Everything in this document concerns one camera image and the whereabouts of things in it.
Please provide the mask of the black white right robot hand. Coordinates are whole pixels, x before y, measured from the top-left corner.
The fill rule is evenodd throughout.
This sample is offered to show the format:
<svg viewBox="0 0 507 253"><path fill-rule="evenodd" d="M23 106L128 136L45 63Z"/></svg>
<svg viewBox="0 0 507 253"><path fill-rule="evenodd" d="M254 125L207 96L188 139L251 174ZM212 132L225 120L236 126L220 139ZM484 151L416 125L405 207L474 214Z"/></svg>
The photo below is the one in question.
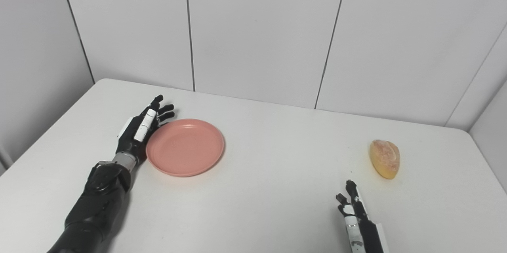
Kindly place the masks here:
<svg viewBox="0 0 507 253"><path fill-rule="evenodd" d="M381 224L374 223L368 212L357 184L347 180L347 199L339 193L335 196L347 230L349 245L353 253L389 253L385 233Z"/></svg>

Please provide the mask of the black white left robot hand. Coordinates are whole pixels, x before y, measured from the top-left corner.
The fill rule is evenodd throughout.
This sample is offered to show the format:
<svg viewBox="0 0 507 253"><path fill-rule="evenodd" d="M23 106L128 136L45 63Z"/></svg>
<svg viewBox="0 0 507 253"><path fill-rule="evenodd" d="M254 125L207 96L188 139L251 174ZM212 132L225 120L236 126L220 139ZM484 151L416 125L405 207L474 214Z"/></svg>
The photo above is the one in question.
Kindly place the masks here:
<svg viewBox="0 0 507 253"><path fill-rule="evenodd" d="M164 97L156 96L143 111L134 116L119 135L113 161L134 168L144 156L147 141L165 122L175 116L175 106L161 105Z"/></svg>

